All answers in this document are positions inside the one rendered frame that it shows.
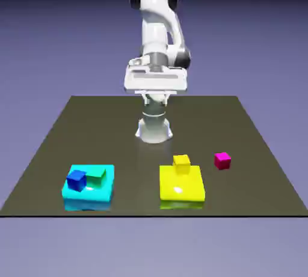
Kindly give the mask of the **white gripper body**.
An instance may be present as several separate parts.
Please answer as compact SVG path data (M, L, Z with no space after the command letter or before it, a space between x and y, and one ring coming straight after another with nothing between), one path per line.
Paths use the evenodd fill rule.
M184 68L161 66L160 72L151 71L149 65L129 65L126 68L126 91L184 92L187 86L187 70Z

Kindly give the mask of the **small yellow cube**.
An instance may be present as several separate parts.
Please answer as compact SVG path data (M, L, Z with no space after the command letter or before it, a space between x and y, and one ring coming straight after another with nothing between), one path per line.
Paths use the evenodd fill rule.
M191 162L187 154L173 156L173 168L177 174L188 174Z

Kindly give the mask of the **small magenta cube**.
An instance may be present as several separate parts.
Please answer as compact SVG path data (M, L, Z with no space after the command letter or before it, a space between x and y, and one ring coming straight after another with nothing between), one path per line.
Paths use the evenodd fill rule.
M229 169L231 164L231 157L226 152L215 153L214 165L219 170Z

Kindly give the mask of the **small green cube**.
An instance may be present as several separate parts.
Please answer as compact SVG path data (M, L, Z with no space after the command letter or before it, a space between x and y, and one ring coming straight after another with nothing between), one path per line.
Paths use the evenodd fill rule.
M93 189L101 188L103 185L104 178L106 176L105 168L90 168L87 170L87 186Z

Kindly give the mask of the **small blue cube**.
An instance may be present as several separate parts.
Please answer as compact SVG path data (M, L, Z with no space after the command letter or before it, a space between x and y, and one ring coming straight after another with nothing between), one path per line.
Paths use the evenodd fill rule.
M87 185L87 176L85 171L73 170L66 177L66 182L71 190L81 192Z

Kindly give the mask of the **large yellow box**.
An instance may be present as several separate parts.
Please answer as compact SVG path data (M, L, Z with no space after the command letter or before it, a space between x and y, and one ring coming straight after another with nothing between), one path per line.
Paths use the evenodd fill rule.
M188 173L178 173L173 165L161 165L159 191L163 201L205 201L206 192L200 167L193 165Z

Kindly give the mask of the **large cyan box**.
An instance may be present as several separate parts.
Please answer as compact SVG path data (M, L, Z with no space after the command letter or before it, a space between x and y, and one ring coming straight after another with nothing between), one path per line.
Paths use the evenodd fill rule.
M103 185L101 188L93 189L91 187L86 187L81 191L77 192L75 190L69 189L67 182L65 180L61 194L63 199L72 199L72 200L84 200L84 201L95 201L95 202L110 202L113 185L114 185L114 165L100 165L100 164L72 164L69 169L69 173L73 170L81 170L87 173L87 170L90 168L105 168L106 176L103 181Z

